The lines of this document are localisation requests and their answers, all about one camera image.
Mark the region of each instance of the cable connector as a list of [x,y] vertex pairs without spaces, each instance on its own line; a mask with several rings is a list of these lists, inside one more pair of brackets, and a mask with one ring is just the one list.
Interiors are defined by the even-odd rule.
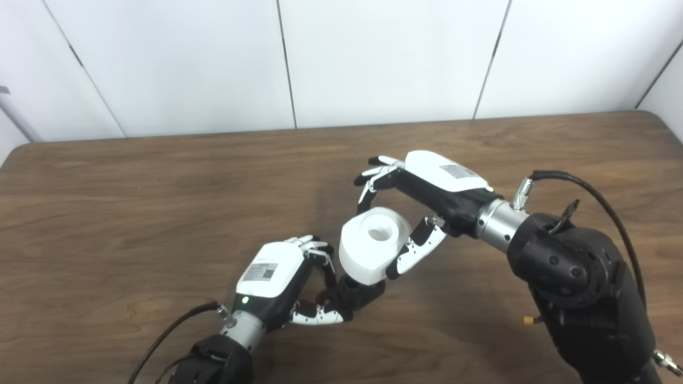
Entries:
[[533,188],[533,181],[530,178],[524,178],[522,184],[520,184],[517,189],[517,193],[514,194],[514,198],[512,199],[512,209],[524,209],[524,205],[527,203],[527,199],[531,193],[531,188]]
[[681,368],[681,366],[673,362],[673,358],[671,358],[669,354],[664,353],[658,349],[655,349],[654,354],[652,355],[652,359],[658,366],[666,368],[669,372],[673,373],[678,377],[683,377],[683,368]]

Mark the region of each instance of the white wall panel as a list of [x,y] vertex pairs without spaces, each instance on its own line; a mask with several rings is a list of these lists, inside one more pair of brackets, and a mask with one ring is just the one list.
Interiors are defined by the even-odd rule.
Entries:
[[476,117],[633,109],[681,39],[680,0],[513,0]]
[[129,136],[294,128],[275,0],[48,0]]
[[26,144],[29,141],[12,123],[7,115],[0,110],[0,166],[10,152],[16,147]]
[[639,108],[658,115],[683,141],[683,49],[671,60]]
[[0,104],[36,141],[123,137],[40,0],[0,1]]
[[280,0],[297,125],[472,118],[507,0]]

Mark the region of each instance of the wooden table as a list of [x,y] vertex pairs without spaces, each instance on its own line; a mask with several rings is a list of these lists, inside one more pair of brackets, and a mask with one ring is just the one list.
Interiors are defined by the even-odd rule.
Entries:
[[[0,170],[0,381],[124,383],[170,322],[232,298],[263,243],[312,232],[338,244],[366,158],[420,148],[508,197],[534,168],[592,182],[639,251],[659,347],[683,360],[683,148],[654,115],[627,112],[20,147]],[[559,213],[576,197],[575,221],[618,239],[571,184],[538,184],[527,207]],[[428,213],[396,191],[379,205],[411,223]],[[578,383],[545,328],[522,324],[536,314],[503,254],[447,239],[353,322],[269,335],[255,382]],[[219,328],[188,321],[138,382]]]

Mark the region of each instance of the robotic hand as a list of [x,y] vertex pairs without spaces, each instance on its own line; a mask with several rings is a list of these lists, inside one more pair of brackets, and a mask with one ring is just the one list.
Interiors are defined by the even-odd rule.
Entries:
[[265,244],[237,283],[232,313],[221,306],[220,333],[197,342],[179,359],[169,384],[248,384],[251,354],[265,334],[288,323],[323,325],[350,319],[343,308],[299,299],[314,268],[334,288],[333,248],[314,236]]
[[[534,323],[545,323],[560,355],[585,384],[659,384],[653,360],[683,375],[655,349],[635,252],[616,213],[589,184],[564,172],[538,171],[523,180],[509,203],[475,172],[433,152],[413,151],[405,161],[378,156],[369,164],[378,167],[354,182],[364,186],[359,214],[370,209],[379,190],[391,188],[436,213],[420,222],[382,276],[398,278],[446,234],[480,238],[505,253],[513,273],[528,283],[541,313]],[[624,238],[638,284],[607,235],[571,223],[578,200],[561,217],[523,209],[533,182],[546,178],[579,184],[605,207]],[[336,291],[357,310],[378,297],[384,285],[344,276]]]

